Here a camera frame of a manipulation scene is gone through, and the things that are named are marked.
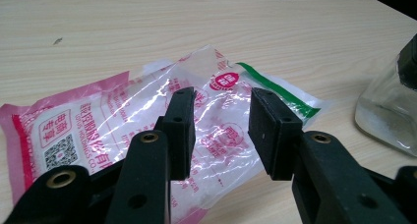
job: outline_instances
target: screw hole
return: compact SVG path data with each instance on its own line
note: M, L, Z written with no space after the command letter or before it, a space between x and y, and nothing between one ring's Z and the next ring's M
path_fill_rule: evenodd
M158 139L157 134L145 134L141 136L142 142L154 142Z
M77 175L74 171L64 170L52 175L48 181L46 181L46 186L51 189L63 188L70 185Z
M144 195L136 195L129 198L128 205L133 209L143 207L147 203L147 197Z
M364 206L366 206L368 208L375 209L375 208L378 207L378 203L373 198L371 198L371 197L369 197L369 196L367 196L365 194L358 195L358 201L362 205L364 205Z
M312 135L312 138L314 141L316 142L320 142L320 143L330 143L331 142L331 138L325 135L321 135L321 134L314 134Z

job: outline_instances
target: transparent plastic packaging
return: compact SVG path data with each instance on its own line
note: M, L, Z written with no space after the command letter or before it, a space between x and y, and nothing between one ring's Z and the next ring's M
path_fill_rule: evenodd
M355 120L366 133L417 156L417 35L361 94Z
M220 198L263 170L247 134L252 87L272 88L305 125L327 105L249 65L229 65L210 46L174 64L159 61L148 67L138 78L122 73L32 106L0 107L14 202L54 167L82 165L93 174L123 159L131 138L152 129L165 114L172 93L193 86L196 144L191 176L171 183L171 220L198 223Z

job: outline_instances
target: glass bottle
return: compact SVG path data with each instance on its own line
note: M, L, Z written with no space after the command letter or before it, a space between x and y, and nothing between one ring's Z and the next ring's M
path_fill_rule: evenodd
M417 156L417 34L361 94L355 121L366 133Z

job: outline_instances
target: light wood surface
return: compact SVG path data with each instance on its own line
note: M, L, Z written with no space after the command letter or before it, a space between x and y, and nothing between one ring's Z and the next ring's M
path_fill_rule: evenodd
M362 166L394 177L417 160L362 134L354 107L416 32L416 21L376 0L0 0L0 105L31 105L211 44L233 62L331 100L309 130L338 137ZM12 209L3 133L0 200L3 221ZM265 172L202 221L300 222L290 182Z

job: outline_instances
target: plastic bag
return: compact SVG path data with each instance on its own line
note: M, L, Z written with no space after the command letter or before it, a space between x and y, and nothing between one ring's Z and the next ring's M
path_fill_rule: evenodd
M327 105L249 65L230 66L211 46L144 77L128 81L128 75L46 97L33 106L0 108L14 202L54 167L78 164L93 174L123 159L130 139L151 130L164 115L172 93L193 86L197 139L191 176L172 182L171 218L173 223L197 223L222 196L263 169L247 135L253 86L276 91L305 124Z

